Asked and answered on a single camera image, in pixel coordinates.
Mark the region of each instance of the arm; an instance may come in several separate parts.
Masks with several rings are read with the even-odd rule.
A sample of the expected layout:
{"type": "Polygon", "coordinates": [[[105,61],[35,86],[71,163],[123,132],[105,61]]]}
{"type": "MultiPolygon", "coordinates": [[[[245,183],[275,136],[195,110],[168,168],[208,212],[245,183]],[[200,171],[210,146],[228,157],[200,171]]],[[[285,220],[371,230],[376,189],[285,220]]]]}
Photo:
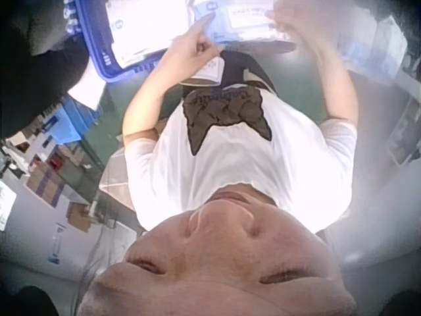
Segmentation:
{"type": "Polygon", "coordinates": [[[219,55],[222,48],[211,43],[204,35],[213,18],[213,14],[203,17],[185,35],[175,39],[172,47],[146,79],[124,116],[125,146],[138,138],[157,141],[155,125],[158,123],[164,94],[219,55]]]}
{"type": "Polygon", "coordinates": [[[339,53],[314,21],[317,10],[305,0],[284,0],[275,6],[274,12],[268,13],[268,17],[279,27],[287,26],[295,30],[316,55],[328,116],[348,120],[357,127],[357,93],[339,53]]]}
{"type": "Polygon", "coordinates": [[[328,44],[317,47],[314,52],[329,118],[348,120],[357,127],[359,122],[357,93],[339,54],[328,44]]]}

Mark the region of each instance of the sleeve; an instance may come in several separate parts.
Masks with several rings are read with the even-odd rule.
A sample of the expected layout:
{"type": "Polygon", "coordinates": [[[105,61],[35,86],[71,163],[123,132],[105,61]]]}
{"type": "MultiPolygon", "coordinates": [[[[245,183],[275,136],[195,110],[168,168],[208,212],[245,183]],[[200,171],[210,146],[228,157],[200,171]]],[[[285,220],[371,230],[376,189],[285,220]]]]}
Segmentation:
{"type": "Polygon", "coordinates": [[[312,231],[317,232],[336,222],[348,210],[352,198],[352,183],[357,129],[345,120],[327,120],[320,126],[324,137],[318,177],[323,208],[309,217],[312,231]]]}
{"type": "Polygon", "coordinates": [[[159,212],[152,185],[151,159],[156,144],[154,140],[140,138],[125,150],[130,196],[139,222],[147,230],[166,219],[159,212]]]}
{"type": "Polygon", "coordinates": [[[357,129],[346,120],[331,119],[320,125],[328,155],[339,165],[341,175],[352,184],[357,129]]]}

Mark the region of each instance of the white t-shirt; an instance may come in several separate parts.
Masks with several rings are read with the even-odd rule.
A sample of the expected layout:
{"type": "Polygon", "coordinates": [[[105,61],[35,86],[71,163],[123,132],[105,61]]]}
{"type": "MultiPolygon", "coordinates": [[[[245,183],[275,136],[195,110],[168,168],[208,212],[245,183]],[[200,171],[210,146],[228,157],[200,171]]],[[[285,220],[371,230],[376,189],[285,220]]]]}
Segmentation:
{"type": "Polygon", "coordinates": [[[262,109],[272,141],[245,123],[213,126],[194,157],[182,104],[158,142],[126,148],[129,189],[139,222],[151,230],[204,204],[231,184],[250,184],[311,232],[334,223],[351,201],[356,128],[344,120],[317,127],[266,90],[262,109]]]}

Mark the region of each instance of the closed eye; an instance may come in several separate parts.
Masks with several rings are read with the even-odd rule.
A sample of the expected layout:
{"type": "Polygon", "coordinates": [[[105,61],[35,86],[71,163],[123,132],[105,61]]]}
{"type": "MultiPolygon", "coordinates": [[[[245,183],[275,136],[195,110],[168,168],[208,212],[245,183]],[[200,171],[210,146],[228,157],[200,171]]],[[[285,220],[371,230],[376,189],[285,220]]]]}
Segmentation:
{"type": "Polygon", "coordinates": [[[276,273],[274,275],[265,276],[260,279],[261,284],[277,284],[297,280],[298,278],[319,277],[318,275],[306,270],[288,270],[276,273]]]}
{"type": "Polygon", "coordinates": [[[137,265],[139,268],[146,270],[154,275],[164,275],[165,271],[148,260],[135,259],[130,261],[131,264],[137,265]]]}

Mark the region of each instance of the lips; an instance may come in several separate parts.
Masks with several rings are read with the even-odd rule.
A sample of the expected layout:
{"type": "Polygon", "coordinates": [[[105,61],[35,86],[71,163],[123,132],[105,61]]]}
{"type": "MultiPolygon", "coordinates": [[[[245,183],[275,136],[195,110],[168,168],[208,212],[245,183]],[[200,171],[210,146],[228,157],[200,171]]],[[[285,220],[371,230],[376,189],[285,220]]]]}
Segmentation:
{"type": "Polygon", "coordinates": [[[217,192],[213,194],[210,197],[210,199],[208,199],[207,203],[212,202],[212,201],[217,201],[219,199],[233,199],[235,201],[240,201],[243,203],[250,204],[250,202],[247,201],[247,199],[244,196],[235,192],[217,192]]]}

